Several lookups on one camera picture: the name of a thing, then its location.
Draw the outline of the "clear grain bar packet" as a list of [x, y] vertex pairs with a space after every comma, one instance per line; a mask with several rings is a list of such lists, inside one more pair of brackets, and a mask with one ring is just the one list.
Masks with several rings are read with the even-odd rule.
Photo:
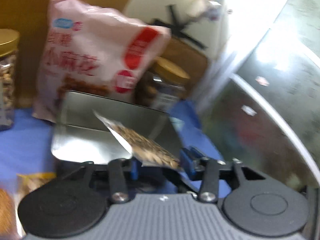
[[111, 132], [121, 146], [134, 158], [147, 167], [164, 167], [180, 170], [178, 157], [165, 150], [152, 139], [146, 138], [123, 124], [93, 111], [95, 117]]

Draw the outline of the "light green snack packet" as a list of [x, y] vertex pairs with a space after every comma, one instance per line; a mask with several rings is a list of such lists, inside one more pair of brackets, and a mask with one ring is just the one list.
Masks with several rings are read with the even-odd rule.
[[15, 194], [15, 215], [16, 215], [16, 229], [20, 238], [25, 236], [25, 231], [22, 227], [20, 219], [18, 218], [18, 206], [21, 200], [29, 193], [48, 183], [56, 178], [55, 172], [32, 173], [32, 174], [18, 174], [17, 175], [17, 192]]

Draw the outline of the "red snack packet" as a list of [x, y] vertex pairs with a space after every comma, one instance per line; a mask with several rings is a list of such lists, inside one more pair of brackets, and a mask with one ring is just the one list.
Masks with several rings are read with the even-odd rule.
[[19, 239], [16, 226], [15, 201], [12, 195], [1, 188], [0, 190], [0, 236], [1, 239]]

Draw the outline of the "black sheep tin box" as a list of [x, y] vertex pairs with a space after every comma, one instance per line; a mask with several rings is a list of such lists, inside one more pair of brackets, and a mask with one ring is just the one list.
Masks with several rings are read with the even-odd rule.
[[167, 113], [93, 94], [68, 91], [61, 104], [51, 153], [60, 161], [106, 165], [130, 159], [128, 128], [179, 156], [182, 143]]

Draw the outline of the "dark nut jar gold lid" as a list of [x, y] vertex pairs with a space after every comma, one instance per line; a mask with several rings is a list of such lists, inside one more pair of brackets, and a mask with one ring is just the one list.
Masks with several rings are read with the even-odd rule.
[[157, 57], [137, 82], [134, 102], [166, 112], [182, 98], [189, 79], [190, 76], [181, 67], [165, 58]]

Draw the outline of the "brown wooden board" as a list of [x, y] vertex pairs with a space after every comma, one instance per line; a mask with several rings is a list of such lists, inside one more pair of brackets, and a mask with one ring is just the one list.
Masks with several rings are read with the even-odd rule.
[[170, 39], [161, 57], [178, 65], [189, 75], [190, 79], [185, 85], [185, 93], [182, 96], [186, 99], [203, 78], [209, 64], [207, 57], [175, 37]]

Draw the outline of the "blue printed tablecloth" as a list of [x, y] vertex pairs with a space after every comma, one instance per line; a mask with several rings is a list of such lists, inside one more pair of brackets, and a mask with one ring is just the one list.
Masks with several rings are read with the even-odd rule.
[[[168, 113], [184, 147], [195, 147], [209, 157], [223, 160], [212, 141], [202, 132], [192, 102], [179, 102]], [[1, 182], [13, 184], [17, 174], [55, 170], [50, 152], [52, 125], [33, 118], [29, 108], [18, 109], [15, 114], [14, 127], [1, 131]]]

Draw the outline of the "pink snack bag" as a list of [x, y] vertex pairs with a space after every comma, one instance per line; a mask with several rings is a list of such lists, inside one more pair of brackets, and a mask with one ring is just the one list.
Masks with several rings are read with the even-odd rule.
[[55, 121], [69, 90], [128, 100], [170, 38], [169, 28], [112, 8], [50, 0], [33, 116]]

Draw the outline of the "nut jar white label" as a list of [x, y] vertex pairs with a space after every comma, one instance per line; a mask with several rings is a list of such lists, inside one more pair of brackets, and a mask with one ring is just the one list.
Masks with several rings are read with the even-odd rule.
[[19, 32], [1, 29], [1, 131], [10, 129], [14, 124], [14, 77], [19, 39]]

